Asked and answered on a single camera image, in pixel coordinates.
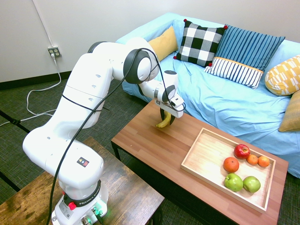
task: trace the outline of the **black and white checkered pillow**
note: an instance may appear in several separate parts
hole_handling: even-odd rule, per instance
[[[225,28],[208,28],[184,20],[183,39],[176,59],[206,67],[214,59]]]

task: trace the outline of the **yellow banana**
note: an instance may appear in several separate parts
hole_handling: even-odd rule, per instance
[[[165,114],[166,114],[165,115],[165,119],[162,122],[158,123],[156,125],[156,127],[158,127],[158,128],[164,128],[165,126],[167,126],[170,123],[171,114],[169,112],[166,112],[166,111],[165,111]]]

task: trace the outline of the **red button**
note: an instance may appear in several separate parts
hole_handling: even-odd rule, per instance
[[[71,210],[74,210],[74,209],[76,208],[76,205],[74,204],[74,202],[70,202],[70,203],[69,203],[69,208],[70,208]]]

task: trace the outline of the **wall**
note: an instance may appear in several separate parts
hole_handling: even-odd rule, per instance
[[[70,71],[97,41],[116,41],[174,12],[300,42],[298,0],[34,0]],[[57,73],[50,42],[32,0],[0,1],[0,82]]]

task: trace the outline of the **carpet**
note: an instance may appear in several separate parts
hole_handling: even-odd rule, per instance
[[[116,87],[118,83],[119,81],[113,80],[110,90]],[[43,89],[53,84],[55,84],[55,82],[0,91],[0,110],[14,119],[31,117],[32,114],[26,110],[26,97],[28,92],[33,89]],[[35,113],[55,109],[65,84],[66,80],[50,90],[33,92],[29,98],[29,109]],[[111,139],[145,106],[146,102],[129,96],[120,86],[105,101],[104,107],[106,109],[101,112],[97,124],[91,128],[82,130],[77,140],[82,142],[89,136],[92,136],[114,154],[111,147]],[[49,118],[50,116],[43,115],[23,121],[21,124],[27,129],[33,130],[45,124]],[[5,122],[7,122],[7,120],[0,117],[0,125]],[[26,134],[26,132],[10,123],[0,126],[0,171],[19,188],[23,188],[43,172],[43,170],[32,163],[23,152],[22,143]],[[147,176],[145,177],[145,175],[150,173],[147,168],[144,168],[137,160],[123,151],[120,151],[120,157],[125,165],[146,180]],[[174,193],[180,191],[178,187],[170,185],[166,188],[171,188],[174,190]],[[15,193],[15,191],[1,179],[0,189],[0,203],[5,202]],[[189,196],[179,197],[187,198],[191,203],[195,203]],[[163,225],[201,225],[203,222],[200,222],[167,198],[162,204],[162,209]],[[300,185],[296,184],[294,177],[288,174],[285,181],[278,225],[298,224],[300,224]]]

